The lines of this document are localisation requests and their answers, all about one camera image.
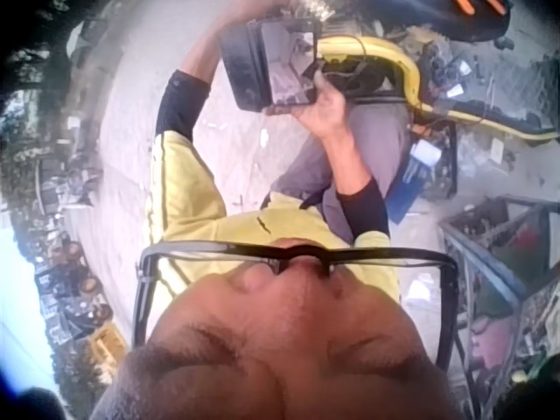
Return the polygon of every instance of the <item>black sleeve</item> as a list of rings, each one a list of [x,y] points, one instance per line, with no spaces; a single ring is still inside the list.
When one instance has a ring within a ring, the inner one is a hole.
[[[338,198],[355,239],[366,232],[382,232],[390,237],[385,200],[375,179],[360,192],[338,194]]]
[[[177,70],[169,80],[157,115],[156,136],[175,131],[193,140],[194,124],[204,107],[210,85]]]

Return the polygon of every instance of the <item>gray pants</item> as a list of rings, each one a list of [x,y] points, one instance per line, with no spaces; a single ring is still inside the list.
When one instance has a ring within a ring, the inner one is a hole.
[[[350,110],[348,122],[364,163],[383,197],[387,197],[403,157],[409,152],[410,116],[406,107],[400,104],[356,106]],[[305,142],[294,163],[271,190],[301,200],[325,191],[319,210],[340,239],[353,243],[352,231],[336,196],[333,171],[318,139],[311,136]]]

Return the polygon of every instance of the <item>black eyeglass frame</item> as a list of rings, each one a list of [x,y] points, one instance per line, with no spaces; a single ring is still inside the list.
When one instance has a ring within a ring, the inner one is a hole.
[[[181,256],[183,253],[216,253],[224,256],[239,256],[242,258],[258,258],[266,262],[280,262],[277,266],[279,274],[284,271],[290,260],[300,256],[317,258],[325,270],[335,265],[357,264],[375,265],[374,260],[418,260],[424,261],[418,265],[403,266],[439,267],[441,272],[441,331],[437,349],[436,366],[446,372],[449,369],[453,337],[457,329],[457,314],[459,306],[459,267],[455,260],[448,255],[434,251],[412,248],[351,248],[330,250],[310,245],[293,248],[274,248],[260,245],[248,245],[232,242],[214,241],[169,241],[160,242],[144,250],[138,268],[138,287],[133,314],[132,347],[138,348],[145,344],[148,319],[158,284],[158,262],[160,258],[195,261]],[[379,265],[387,266],[380,261]]]

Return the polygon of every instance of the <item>orange part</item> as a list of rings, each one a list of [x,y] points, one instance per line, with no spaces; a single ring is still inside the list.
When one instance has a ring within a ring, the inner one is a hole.
[[[502,16],[506,14],[506,8],[500,3],[500,0],[486,0],[492,8]]]
[[[474,15],[474,8],[471,2],[469,2],[469,0],[455,0],[455,1],[457,2],[458,7],[460,7],[464,13],[471,16]]]

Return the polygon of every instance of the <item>person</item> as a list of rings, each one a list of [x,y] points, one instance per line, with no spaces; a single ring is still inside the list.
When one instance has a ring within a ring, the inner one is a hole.
[[[405,109],[355,108],[347,118],[344,96],[317,73],[317,102],[292,110],[313,139],[260,212],[233,217],[193,146],[219,34],[279,4],[289,1],[235,1],[171,77],[152,150],[150,243],[389,246],[383,197],[406,144]],[[125,358],[94,419],[457,417],[391,268],[324,272],[307,256],[280,274],[220,263],[160,262],[149,339]]]

